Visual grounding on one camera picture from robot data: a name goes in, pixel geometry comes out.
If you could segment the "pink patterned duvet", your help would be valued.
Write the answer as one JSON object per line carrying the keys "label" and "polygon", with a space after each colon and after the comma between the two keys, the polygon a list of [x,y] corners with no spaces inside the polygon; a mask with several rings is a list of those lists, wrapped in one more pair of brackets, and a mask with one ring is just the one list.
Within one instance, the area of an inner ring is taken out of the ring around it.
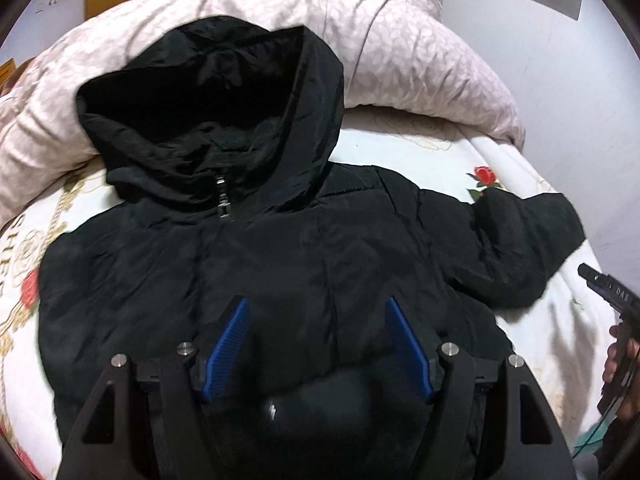
{"label": "pink patterned duvet", "polygon": [[269,30],[303,25],[344,66],[347,107],[460,122],[522,146],[518,108],[497,74],[440,21],[442,0],[130,0],[36,56],[1,100],[1,219],[9,222],[96,152],[75,94],[180,25],[228,15]]}

